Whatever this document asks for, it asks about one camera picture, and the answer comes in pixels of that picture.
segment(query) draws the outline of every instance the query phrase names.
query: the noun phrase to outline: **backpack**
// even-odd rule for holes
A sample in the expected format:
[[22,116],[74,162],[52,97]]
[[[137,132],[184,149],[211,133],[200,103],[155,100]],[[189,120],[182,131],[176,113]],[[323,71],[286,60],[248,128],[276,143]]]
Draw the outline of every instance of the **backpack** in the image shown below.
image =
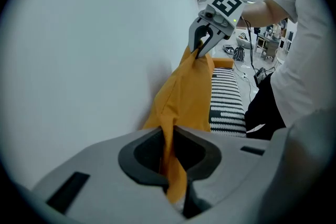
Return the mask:
[[243,47],[237,47],[233,53],[233,59],[237,61],[244,62],[245,51]]

